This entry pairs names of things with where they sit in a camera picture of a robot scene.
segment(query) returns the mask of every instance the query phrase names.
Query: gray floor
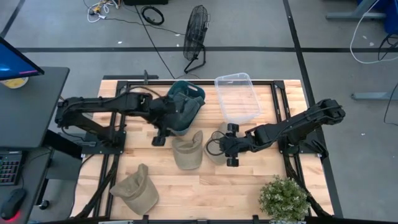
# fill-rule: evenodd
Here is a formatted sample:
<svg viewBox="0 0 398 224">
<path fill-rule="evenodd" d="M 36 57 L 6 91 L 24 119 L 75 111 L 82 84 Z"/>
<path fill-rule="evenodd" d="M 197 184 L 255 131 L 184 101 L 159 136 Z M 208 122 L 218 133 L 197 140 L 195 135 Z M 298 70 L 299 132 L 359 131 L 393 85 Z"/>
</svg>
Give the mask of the gray floor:
<svg viewBox="0 0 398 224">
<path fill-rule="evenodd" d="M 89 5 L 95 0 L 86 0 Z M 348 47 L 355 21 L 327 21 L 325 13 L 350 11 L 355 1 L 290 0 L 302 47 Z M 6 1 L 0 9 L 0 30 L 11 16 L 17 0 Z M 211 14 L 206 46 L 293 47 L 289 25 L 280 0 L 170 0 L 156 6 L 165 15 L 165 28 L 185 32 L 193 6 L 203 4 Z M 138 21 L 126 9 L 111 9 L 109 17 Z M 159 47 L 183 45 L 183 37 L 148 28 Z M 386 34 L 382 23 L 364 21 L 358 30 L 355 47 L 378 47 Z M 90 24 L 81 0 L 27 0 L 6 39 L 15 47 L 150 47 L 144 29 L 136 24 L 99 21 Z M 175 76 L 187 64 L 181 52 L 162 52 Z M 103 75 L 137 75 L 143 70 L 160 78 L 170 78 L 156 53 L 27 53 L 43 66 L 71 69 L 64 97 L 94 97 Z M 372 61 L 377 54 L 357 54 Z M 215 78 L 246 72 L 251 78 L 301 79 L 295 53 L 208 52 L 207 64 L 193 73 Z M 305 63 L 316 100 L 334 98 L 344 106 L 346 119 L 339 125 L 324 127 L 338 194 L 346 218 L 398 221 L 397 127 L 383 124 L 387 102 L 353 101 L 354 91 L 391 90 L 398 82 L 397 62 L 362 65 L 347 53 L 305 53 Z M 390 121 L 398 105 L 392 103 Z M 54 182 L 46 197 L 53 207 L 35 209 L 36 220 L 57 220 L 68 215 L 74 182 Z"/>
</svg>

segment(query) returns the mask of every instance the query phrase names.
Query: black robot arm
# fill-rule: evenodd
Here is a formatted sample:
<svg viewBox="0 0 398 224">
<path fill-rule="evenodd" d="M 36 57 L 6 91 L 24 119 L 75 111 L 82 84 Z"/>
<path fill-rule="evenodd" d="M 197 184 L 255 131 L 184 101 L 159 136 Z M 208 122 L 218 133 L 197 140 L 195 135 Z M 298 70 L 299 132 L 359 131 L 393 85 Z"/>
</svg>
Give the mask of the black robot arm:
<svg viewBox="0 0 398 224">
<path fill-rule="evenodd" d="M 321 125 L 338 124 L 344 117 L 344 110 L 335 100 L 321 100 L 290 119 L 277 124 L 263 124 L 247 130 L 243 138 L 236 137 L 236 132 L 239 131 L 237 124 L 228 124 L 228 130 L 232 133 L 226 133 L 220 139 L 220 149 L 229 157 L 227 166 L 236 167 L 239 165 L 237 159 L 239 152 L 258 152 L 280 139 L 285 139 L 287 144 L 297 145 Z"/>
<path fill-rule="evenodd" d="M 114 127 L 104 127 L 85 117 L 83 113 L 116 112 L 126 116 L 140 116 L 158 129 L 152 145 L 163 146 L 170 134 L 165 116 L 175 113 L 175 104 L 168 96 L 152 99 L 149 93 L 125 92 L 114 98 L 69 98 L 58 103 L 55 122 L 59 128 L 76 126 L 94 134 L 106 144 L 118 144 Z"/>
</svg>

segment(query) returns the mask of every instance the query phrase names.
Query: monitor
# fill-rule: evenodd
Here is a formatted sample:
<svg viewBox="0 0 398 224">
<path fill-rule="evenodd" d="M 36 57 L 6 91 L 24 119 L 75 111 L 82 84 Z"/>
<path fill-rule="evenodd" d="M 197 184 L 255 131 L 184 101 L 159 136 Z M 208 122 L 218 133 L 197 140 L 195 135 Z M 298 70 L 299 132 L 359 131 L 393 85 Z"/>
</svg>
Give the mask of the monitor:
<svg viewBox="0 0 398 224">
<path fill-rule="evenodd" d="M 41 68 L 0 37 L 0 80 L 43 74 Z"/>
</svg>

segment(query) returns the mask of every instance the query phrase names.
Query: clear plastic container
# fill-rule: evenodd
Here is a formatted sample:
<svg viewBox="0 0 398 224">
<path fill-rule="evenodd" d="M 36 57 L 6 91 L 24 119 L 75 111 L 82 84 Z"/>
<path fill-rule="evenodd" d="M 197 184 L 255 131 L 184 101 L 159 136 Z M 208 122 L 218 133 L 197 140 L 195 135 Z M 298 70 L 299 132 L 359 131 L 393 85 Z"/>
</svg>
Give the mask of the clear plastic container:
<svg viewBox="0 0 398 224">
<path fill-rule="evenodd" d="M 242 124 L 261 114 L 260 103 L 248 74 L 218 77 L 215 85 L 224 119 L 228 123 Z"/>
</svg>

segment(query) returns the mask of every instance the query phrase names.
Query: beige bucket hat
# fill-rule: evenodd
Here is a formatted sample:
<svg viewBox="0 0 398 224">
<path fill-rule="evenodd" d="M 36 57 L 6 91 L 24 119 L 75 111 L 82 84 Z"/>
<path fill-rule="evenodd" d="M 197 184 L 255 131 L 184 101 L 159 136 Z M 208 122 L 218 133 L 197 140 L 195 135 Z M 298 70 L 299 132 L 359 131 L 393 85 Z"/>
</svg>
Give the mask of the beige bucket hat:
<svg viewBox="0 0 398 224">
<path fill-rule="evenodd" d="M 148 177 L 148 167 L 145 164 L 140 164 L 136 173 L 117 183 L 110 192 L 115 197 L 121 197 L 138 215 L 148 212 L 159 199 L 155 185 Z"/>
<path fill-rule="evenodd" d="M 185 141 L 175 138 L 172 141 L 173 155 L 178 168 L 182 170 L 200 167 L 203 158 L 202 146 L 203 132 L 198 131 L 192 140 Z"/>
<path fill-rule="evenodd" d="M 225 134 L 225 133 L 230 133 L 230 131 L 228 131 L 228 126 L 225 122 L 221 123 L 218 131 Z M 223 135 L 219 132 L 215 132 L 212 134 L 212 136 L 209 138 L 209 140 L 206 142 L 205 147 L 203 147 L 203 150 L 205 150 L 206 155 L 217 165 L 223 165 L 226 163 L 227 157 L 225 156 L 225 154 L 220 154 L 221 150 L 220 150 L 220 145 L 218 144 L 218 142 L 210 142 L 211 139 L 219 139 L 222 138 Z M 206 150 L 206 145 L 208 144 L 208 150 L 213 153 L 213 154 L 220 154 L 218 156 L 213 156 L 211 154 L 209 154 L 209 152 Z"/>
</svg>

